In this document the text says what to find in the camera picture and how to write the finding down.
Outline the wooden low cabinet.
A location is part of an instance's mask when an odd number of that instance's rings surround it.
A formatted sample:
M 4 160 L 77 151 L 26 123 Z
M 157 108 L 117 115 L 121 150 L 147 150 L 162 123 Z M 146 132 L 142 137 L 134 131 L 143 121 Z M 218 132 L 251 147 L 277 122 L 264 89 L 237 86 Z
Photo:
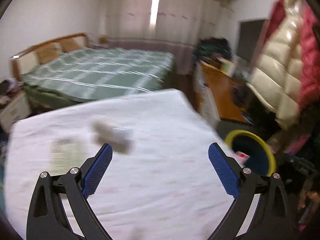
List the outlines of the wooden low cabinet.
M 194 90 L 198 112 L 217 129 L 222 122 L 249 125 L 239 107 L 233 102 L 235 83 L 219 69 L 200 61 L 194 72 Z

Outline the wooden bed headboard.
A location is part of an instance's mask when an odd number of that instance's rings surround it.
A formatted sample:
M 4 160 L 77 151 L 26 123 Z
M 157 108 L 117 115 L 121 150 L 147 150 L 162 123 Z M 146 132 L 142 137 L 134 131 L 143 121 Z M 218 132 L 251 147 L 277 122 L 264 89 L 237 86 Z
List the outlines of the wooden bed headboard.
M 86 33 L 67 35 L 33 45 L 10 58 L 12 75 L 17 81 L 22 81 L 22 74 L 27 74 L 39 64 L 57 59 L 66 49 L 70 52 L 72 48 L 84 48 L 88 45 Z

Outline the pile of clothes by curtain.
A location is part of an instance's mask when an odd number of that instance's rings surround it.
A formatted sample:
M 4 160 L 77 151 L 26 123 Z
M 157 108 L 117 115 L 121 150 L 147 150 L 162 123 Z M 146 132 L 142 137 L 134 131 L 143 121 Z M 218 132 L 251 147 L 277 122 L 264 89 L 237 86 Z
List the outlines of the pile of clothes by curtain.
M 193 64 L 205 57 L 215 59 L 217 56 L 231 61 L 232 52 L 228 41 L 225 38 L 210 37 L 206 39 L 199 39 L 197 45 L 193 49 Z

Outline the pink carton box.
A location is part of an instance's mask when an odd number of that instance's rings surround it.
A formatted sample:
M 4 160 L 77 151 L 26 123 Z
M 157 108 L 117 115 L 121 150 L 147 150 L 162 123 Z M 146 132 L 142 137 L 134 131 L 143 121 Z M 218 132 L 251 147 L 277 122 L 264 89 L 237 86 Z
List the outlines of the pink carton box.
M 234 158 L 236 159 L 236 161 L 241 164 L 241 165 L 245 165 L 246 161 L 248 161 L 248 159 L 250 158 L 249 155 L 241 152 L 241 151 L 237 151 L 235 152 L 235 156 Z

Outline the black television screen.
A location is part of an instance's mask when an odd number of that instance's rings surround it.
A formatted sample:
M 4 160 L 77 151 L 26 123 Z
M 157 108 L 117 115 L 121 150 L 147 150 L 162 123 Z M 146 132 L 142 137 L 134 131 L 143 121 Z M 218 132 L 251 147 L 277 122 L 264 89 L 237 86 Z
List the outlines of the black television screen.
M 250 63 L 260 37 L 265 19 L 239 22 L 236 56 Z

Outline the brown pillow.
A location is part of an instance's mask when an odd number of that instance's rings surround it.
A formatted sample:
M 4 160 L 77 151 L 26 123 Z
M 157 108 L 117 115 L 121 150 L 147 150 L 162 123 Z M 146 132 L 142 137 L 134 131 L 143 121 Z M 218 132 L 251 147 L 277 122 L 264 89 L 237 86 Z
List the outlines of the brown pillow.
M 74 38 L 65 38 L 63 40 L 60 40 L 60 45 L 64 53 L 81 49 L 80 44 L 78 44 L 78 42 L 76 42 Z
M 60 57 L 62 54 L 61 45 L 57 42 L 45 44 L 35 51 L 40 64 L 47 64 Z

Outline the left brown pillow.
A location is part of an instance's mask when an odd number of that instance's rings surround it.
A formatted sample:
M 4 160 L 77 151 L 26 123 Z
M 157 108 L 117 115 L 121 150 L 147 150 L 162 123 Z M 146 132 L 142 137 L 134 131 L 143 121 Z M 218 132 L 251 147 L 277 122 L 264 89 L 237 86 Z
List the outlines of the left brown pillow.
M 45 44 L 35 51 L 40 64 L 47 64 L 60 57 L 62 54 L 61 45 L 57 42 Z

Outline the green printed leaflet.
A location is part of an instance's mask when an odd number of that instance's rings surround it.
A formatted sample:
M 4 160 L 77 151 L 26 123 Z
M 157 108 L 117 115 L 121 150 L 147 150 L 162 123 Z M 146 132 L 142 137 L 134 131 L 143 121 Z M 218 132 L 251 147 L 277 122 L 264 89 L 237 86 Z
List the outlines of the green printed leaflet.
M 57 138 L 50 147 L 50 168 L 52 176 L 65 174 L 84 162 L 84 147 L 77 137 Z

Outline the pink floral garment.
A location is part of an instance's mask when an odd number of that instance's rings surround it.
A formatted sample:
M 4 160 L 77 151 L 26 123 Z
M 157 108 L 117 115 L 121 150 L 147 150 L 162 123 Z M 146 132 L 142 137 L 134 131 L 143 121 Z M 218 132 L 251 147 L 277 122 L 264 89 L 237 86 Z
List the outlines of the pink floral garment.
M 310 138 L 310 134 L 301 135 L 297 140 L 292 142 L 284 151 L 285 153 L 296 155 Z

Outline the green plaid bed duvet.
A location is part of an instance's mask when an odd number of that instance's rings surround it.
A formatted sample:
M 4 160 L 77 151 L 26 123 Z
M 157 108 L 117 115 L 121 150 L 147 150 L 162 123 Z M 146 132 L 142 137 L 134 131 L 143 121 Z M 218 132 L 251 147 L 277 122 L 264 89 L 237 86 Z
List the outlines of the green plaid bed duvet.
M 22 75 L 33 92 L 82 103 L 162 89 L 175 70 L 173 54 L 137 49 L 82 48 Z

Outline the white dotted table cloth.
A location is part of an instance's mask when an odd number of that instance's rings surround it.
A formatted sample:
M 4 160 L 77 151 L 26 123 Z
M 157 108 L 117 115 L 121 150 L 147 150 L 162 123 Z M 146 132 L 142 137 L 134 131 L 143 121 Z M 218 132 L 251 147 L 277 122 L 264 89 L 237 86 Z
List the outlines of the white dotted table cloth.
M 88 198 L 113 239 L 207 239 L 233 202 L 208 158 L 217 142 L 233 152 L 180 90 L 168 89 L 83 103 L 14 124 L 5 162 L 9 222 L 25 236 L 30 200 L 41 172 L 50 171 L 53 146 L 65 138 L 81 147 L 76 165 L 102 146 L 93 122 L 130 131 L 126 153 L 113 158 Z

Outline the red dotted puffer jacket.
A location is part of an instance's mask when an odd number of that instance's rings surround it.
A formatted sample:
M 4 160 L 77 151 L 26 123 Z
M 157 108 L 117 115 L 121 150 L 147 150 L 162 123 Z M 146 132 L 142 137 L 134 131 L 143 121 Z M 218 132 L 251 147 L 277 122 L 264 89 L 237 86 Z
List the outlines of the red dotted puffer jacket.
M 266 29 L 264 41 L 278 29 L 285 18 L 284 0 L 276 0 L 269 16 L 269 24 Z M 303 15 L 302 33 L 302 88 L 299 95 L 299 110 L 303 110 L 309 104 L 319 101 L 319 42 L 313 32 L 314 27 L 319 26 L 319 21 L 310 7 L 306 7 Z

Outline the dark clothes on nightstand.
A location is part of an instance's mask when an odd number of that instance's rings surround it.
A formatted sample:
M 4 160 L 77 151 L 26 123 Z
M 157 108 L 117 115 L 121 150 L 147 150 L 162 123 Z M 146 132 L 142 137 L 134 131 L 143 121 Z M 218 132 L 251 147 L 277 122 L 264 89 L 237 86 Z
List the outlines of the dark clothes on nightstand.
M 5 107 L 22 87 L 22 82 L 12 78 L 1 81 L 1 108 Z

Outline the yellow rimmed black trash bin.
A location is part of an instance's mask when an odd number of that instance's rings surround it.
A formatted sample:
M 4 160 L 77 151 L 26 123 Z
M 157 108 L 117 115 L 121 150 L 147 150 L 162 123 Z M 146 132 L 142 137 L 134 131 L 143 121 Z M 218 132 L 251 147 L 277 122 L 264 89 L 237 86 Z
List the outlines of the yellow rimmed black trash bin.
M 250 156 L 244 167 L 255 174 L 271 176 L 276 172 L 276 160 L 271 149 L 260 137 L 246 130 L 233 130 L 227 134 L 225 143 L 233 152 L 241 151 Z

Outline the cream puffer jacket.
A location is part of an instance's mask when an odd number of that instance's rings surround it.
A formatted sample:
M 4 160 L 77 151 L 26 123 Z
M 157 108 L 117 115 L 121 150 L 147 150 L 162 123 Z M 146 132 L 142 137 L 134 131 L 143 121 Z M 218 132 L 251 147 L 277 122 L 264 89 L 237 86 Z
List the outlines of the cream puffer jacket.
M 304 0 L 284 0 L 285 17 L 262 48 L 248 87 L 260 103 L 288 129 L 298 119 L 301 89 Z

